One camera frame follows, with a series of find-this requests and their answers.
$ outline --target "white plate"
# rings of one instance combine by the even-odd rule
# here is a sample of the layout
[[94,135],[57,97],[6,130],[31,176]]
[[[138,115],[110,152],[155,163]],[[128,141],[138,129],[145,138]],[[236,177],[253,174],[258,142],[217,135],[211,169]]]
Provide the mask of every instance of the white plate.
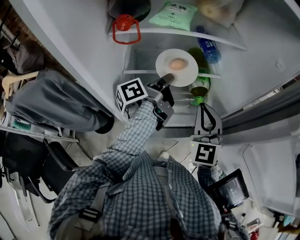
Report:
[[[172,70],[169,63],[175,58],[186,61],[187,66],[182,70]],[[196,60],[188,52],[181,49],[168,49],[163,51],[156,59],[155,68],[160,77],[172,73],[175,80],[171,83],[175,87],[185,87],[192,84],[198,76],[198,65]]]

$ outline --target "plastic bag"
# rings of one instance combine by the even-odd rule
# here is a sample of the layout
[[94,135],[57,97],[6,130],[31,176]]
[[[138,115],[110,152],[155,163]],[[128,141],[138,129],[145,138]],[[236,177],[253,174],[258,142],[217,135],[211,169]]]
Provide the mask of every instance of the plastic bag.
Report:
[[244,0],[198,0],[198,10],[217,23],[230,27]]
[[195,11],[197,11],[197,8],[194,6],[167,1],[149,22],[160,26],[170,26],[190,31],[190,23]]

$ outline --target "plaid shirt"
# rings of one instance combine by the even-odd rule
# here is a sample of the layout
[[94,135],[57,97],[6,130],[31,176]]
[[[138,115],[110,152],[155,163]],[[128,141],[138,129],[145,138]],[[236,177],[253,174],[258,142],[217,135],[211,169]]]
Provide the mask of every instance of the plaid shirt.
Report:
[[[112,145],[94,157],[92,165],[72,176],[54,202],[48,229],[51,239],[55,238],[61,222],[89,207],[99,186],[108,182],[103,209],[108,236],[172,239],[165,193],[151,158],[143,151],[157,125],[152,111],[153,105],[144,102]],[[216,239],[221,216],[214,202],[190,172],[172,157],[166,168],[176,218],[184,238]],[[202,186],[218,179],[216,169],[200,169],[198,176]]]

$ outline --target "egg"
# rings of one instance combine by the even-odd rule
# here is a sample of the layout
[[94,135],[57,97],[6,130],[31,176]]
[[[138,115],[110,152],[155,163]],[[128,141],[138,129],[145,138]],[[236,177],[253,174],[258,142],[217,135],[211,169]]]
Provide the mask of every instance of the egg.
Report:
[[175,58],[169,63],[169,68],[175,71],[184,69],[187,66],[187,63],[181,58]]
[[221,19],[227,14],[226,7],[218,7],[214,4],[199,4],[198,10],[210,19]]

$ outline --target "shoe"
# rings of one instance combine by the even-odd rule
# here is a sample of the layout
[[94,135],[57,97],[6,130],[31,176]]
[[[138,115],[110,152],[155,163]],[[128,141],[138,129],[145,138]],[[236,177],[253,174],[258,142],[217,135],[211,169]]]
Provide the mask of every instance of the shoe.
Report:
[[105,134],[105,133],[108,133],[113,128],[114,117],[110,117],[107,114],[105,114],[104,112],[101,112],[101,115],[107,119],[107,123],[104,126],[102,126],[101,128],[99,128],[98,130],[96,130],[95,132],[99,133],[99,134]]

